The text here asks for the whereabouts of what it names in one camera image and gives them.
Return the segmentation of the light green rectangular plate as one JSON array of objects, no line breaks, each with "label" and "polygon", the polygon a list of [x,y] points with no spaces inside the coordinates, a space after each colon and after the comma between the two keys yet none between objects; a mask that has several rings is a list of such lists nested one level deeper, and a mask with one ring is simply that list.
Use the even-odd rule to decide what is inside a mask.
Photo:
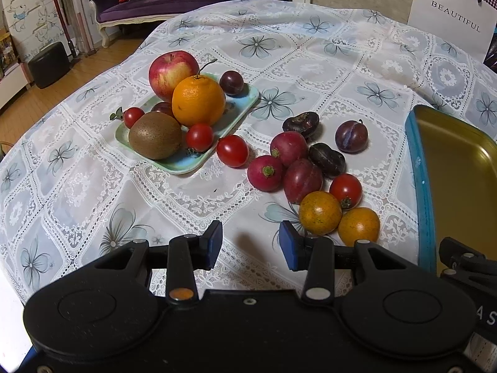
[{"label": "light green rectangular plate", "polygon": [[117,127],[115,138],[128,151],[136,153],[139,158],[154,164],[166,172],[174,175],[191,173],[200,168],[212,153],[215,152],[219,138],[224,138],[238,129],[238,126],[240,126],[246,115],[259,100],[259,97],[259,90],[253,84],[249,83],[245,83],[244,91],[242,91],[241,95],[236,97],[227,96],[225,112],[221,119],[212,126],[214,135],[213,144],[208,150],[202,153],[191,152],[186,145],[186,134],[189,130],[186,126],[181,126],[182,143],[180,150],[174,153],[174,155],[161,160],[151,160],[135,152],[129,143],[130,130],[124,123],[121,123]]}]

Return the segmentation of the red radish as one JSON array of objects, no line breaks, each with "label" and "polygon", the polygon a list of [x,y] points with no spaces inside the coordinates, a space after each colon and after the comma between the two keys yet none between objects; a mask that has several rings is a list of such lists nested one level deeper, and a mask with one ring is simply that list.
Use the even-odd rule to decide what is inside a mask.
[{"label": "red radish", "polygon": [[296,131],[284,131],[273,138],[270,145],[273,158],[281,161],[288,168],[296,160],[308,156],[308,144],[305,138]]},{"label": "red radish", "polygon": [[264,155],[250,163],[247,176],[250,184],[257,190],[273,192],[279,190],[284,172],[284,166],[278,158]]}]

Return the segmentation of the red cherry tomato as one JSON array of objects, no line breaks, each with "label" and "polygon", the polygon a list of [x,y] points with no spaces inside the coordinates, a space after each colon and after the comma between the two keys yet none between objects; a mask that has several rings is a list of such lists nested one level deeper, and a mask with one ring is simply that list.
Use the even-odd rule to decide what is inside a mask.
[{"label": "red cherry tomato", "polygon": [[237,135],[221,138],[217,143],[216,152],[220,161],[230,168],[240,168],[249,159],[249,146]]},{"label": "red cherry tomato", "polygon": [[363,191],[358,178],[352,174],[343,173],[333,180],[329,193],[339,201],[343,210],[350,210],[361,202]]}]

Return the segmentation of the white paper bag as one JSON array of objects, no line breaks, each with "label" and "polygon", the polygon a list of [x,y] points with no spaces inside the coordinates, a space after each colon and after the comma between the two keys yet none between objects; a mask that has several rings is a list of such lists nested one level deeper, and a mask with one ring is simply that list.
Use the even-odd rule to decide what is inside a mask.
[{"label": "white paper bag", "polygon": [[496,9],[484,0],[413,0],[408,25],[483,62],[495,32]]}]

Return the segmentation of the white low shelf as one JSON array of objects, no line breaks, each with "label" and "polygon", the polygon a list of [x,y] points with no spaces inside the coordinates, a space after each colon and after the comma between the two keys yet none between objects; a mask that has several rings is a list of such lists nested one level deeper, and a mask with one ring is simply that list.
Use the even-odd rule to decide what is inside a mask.
[{"label": "white low shelf", "polygon": [[7,105],[21,90],[31,84],[29,69],[25,63],[15,63],[0,83],[0,109]]}]

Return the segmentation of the orange with stem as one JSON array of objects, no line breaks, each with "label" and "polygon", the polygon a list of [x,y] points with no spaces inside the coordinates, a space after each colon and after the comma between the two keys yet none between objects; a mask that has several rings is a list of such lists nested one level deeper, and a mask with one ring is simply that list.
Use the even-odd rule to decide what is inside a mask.
[{"label": "orange with stem", "polygon": [[221,119],[226,107],[225,93],[216,80],[201,73],[216,61],[206,63],[197,74],[186,77],[174,89],[172,111],[180,125],[213,126]]}]

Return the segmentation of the reddish purple plum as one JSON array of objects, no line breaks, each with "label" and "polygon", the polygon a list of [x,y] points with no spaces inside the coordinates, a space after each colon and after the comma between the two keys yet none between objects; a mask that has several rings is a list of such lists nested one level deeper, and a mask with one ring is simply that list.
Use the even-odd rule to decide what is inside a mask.
[{"label": "reddish purple plum", "polygon": [[291,164],[283,179],[285,197],[291,204],[300,204],[308,194],[321,190],[322,186],[321,169],[306,158]]}]

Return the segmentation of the white cartoon cabinet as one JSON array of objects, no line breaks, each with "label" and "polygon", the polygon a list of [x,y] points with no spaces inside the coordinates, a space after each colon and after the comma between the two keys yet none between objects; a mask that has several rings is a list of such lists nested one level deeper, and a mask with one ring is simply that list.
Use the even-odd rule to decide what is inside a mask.
[{"label": "white cartoon cabinet", "polygon": [[[78,53],[77,37],[68,17],[72,1],[63,1],[69,33]],[[1,6],[5,27],[22,62],[29,62],[42,49],[57,41],[63,43],[66,54],[71,55],[52,0],[1,0]]]}]

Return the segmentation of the cherry tomato with leaf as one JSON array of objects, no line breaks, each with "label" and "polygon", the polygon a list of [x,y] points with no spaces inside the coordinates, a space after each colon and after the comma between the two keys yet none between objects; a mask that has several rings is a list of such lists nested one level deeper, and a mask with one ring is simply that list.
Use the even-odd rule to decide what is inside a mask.
[{"label": "cherry tomato with leaf", "polygon": [[145,112],[141,108],[130,107],[124,110],[119,107],[110,114],[110,120],[121,120],[127,129],[131,129],[144,114]]}]

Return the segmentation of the hidden dark plum on plate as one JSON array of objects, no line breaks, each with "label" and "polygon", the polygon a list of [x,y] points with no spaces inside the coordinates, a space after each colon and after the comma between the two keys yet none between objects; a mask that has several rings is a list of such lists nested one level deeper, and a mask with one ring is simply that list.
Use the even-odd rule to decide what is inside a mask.
[{"label": "hidden dark plum on plate", "polygon": [[174,113],[172,111],[172,104],[169,102],[159,102],[155,104],[152,107],[151,112],[159,112],[174,117]]}]

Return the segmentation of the white lace floral tablecloth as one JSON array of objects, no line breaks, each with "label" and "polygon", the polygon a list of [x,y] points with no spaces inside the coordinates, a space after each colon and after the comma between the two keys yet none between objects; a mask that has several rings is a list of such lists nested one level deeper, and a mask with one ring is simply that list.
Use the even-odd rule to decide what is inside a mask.
[{"label": "white lace floral tablecloth", "polygon": [[65,98],[31,127],[1,164],[1,262],[22,301],[134,238],[165,245],[224,226],[205,289],[296,289],[303,276],[277,246],[297,207],[263,193],[244,169],[210,157],[195,173],[155,167],[116,139],[117,108],[153,99],[148,69],[181,49],[209,73],[239,71],[259,99],[236,132],[253,156],[266,154],[285,119],[311,110],[315,140],[362,120],[367,150],[346,158],[362,203],[380,218],[379,243],[418,259],[414,178],[404,123],[428,105],[496,134],[496,75],[458,46],[378,12],[247,0],[214,4],[159,25],[123,63]]}]

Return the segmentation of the orange cherry tomato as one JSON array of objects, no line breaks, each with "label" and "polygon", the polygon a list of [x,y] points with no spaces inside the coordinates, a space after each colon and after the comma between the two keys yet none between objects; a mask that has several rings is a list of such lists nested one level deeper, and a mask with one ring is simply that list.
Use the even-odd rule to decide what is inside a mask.
[{"label": "orange cherry tomato", "polygon": [[374,210],[367,207],[349,210],[338,226],[340,240],[348,247],[353,247],[358,240],[377,242],[379,233],[380,219]]},{"label": "orange cherry tomato", "polygon": [[340,224],[342,209],[339,201],[325,191],[314,191],[299,205],[299,221],[314,236],[332,233]]}]

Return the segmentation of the gold metal tray blue rim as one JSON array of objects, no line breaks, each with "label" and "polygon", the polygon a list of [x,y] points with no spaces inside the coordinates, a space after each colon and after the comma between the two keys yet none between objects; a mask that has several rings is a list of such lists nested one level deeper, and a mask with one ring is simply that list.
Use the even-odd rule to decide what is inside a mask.
[{"label": "gold metal tray blue rim", "polygon": [[442,269],[439,247],[452,237],[496,257],[496,144],[481,130],[429,106],[405,121],[419,227],[418,265]]}]

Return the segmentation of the brown kiwi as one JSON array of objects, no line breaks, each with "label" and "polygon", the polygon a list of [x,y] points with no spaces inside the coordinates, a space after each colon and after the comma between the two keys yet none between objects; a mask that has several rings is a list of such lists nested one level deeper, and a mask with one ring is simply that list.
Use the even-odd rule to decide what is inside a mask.
[{"label": "brown kiwi", "polygon": [[131,127],[128,139],[131,148],[138,154],[151,160],[163,160],[180,149],[182,130],[172,116],[149,112]]}]

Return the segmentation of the black ottoman stool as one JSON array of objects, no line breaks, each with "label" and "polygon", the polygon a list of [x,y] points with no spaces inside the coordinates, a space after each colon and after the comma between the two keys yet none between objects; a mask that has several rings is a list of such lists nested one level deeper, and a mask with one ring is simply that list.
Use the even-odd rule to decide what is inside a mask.
[{"label": "black ottoman stool", "polygon": [[63,43],[57,41],[36,54],[28,67],[39,89],[51,86],[70,71],[70,62]]}]

